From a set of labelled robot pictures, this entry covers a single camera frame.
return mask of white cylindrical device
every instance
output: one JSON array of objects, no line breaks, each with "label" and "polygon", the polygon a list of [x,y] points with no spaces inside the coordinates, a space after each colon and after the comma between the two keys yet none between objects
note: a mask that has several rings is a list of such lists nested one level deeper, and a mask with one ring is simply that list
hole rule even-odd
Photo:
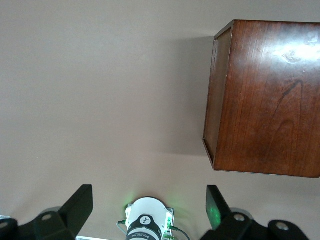
[{"label": "white cylindrical device", "polygon": [[161,240],[173,220],[165,205],[152,197],[140,198],[125,214],[126,240]]}]

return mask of wooden panel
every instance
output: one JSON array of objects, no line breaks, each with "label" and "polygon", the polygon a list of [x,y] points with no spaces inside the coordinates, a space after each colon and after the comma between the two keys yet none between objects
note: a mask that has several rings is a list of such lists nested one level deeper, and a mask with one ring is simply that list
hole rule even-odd
[{"label": "wooden panel", "polygon": [[319,37],[318,23],[233,22],[215,170],[320,176]]},{"label": "wooden panel", "polygon": [[212,68],[203,135],[203,142],[208,155],[211,156],[211,163],[214,162],[214,156],[216,155],[218,145],[218,134],[230,53],[231,26],[232,25],[227,26],[222,30],[213,44]]}]

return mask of cable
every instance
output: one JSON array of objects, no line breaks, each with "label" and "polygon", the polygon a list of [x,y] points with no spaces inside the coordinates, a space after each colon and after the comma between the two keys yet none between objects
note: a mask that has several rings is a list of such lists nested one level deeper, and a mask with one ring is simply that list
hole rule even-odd
[{"label": "cable", "polygon": [[170,228],[171,230],[175,230],[175,231],[178,231],[178,232],[183,233],[183,234],[185,235],[185,237],[186,237],[188,240],[190,240],[190,237],[189,237],[184,231],[182,231],[181,229],[179,229],[179,228],[177,228],[177,227],[175,227],[175,226],[170,226],[169,228]]},{"label": "cable", "polygon": [[125,230],[123,230],[119,224],[126,224],[126,220],[123,220],[123,221],[118,221],[116,223],[116,226],[121,230],[121,232],[123,232],[126,236],[127,236],[127,233],[125,232]]}]

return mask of black plastic arm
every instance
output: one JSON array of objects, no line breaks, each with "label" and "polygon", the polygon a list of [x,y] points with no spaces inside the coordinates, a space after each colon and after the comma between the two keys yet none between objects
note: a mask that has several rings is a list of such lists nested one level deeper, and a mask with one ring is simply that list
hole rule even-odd
[{"label": "black plastic arm", "polygon": [[207,186],[206,212],[212,230],[201,240],[308,240],[291,222],[273,220],[264,227],[243,213],[232,212],[215,185]]},{"label": "black plastic arm", "polygon": [[93,211],[92,185],[82,185],[58,212],[48,211],[18,226],[0,220],[0,240],[74,240]]}]

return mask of beige wall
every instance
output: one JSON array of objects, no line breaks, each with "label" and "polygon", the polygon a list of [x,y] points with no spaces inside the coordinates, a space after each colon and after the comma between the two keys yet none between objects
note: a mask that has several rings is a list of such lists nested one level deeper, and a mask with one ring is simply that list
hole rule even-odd
[{"label": "beige wall", "polygon": [[319,179],[214,172],[202,132],[213,36],[232,19],[319,11],[318,0],[1,1],[0,213],[23,224],[93,184],[82,236],[125,239],[124,207],[154,196],[196,240],[215,184],[259,223],[318,239]]}]

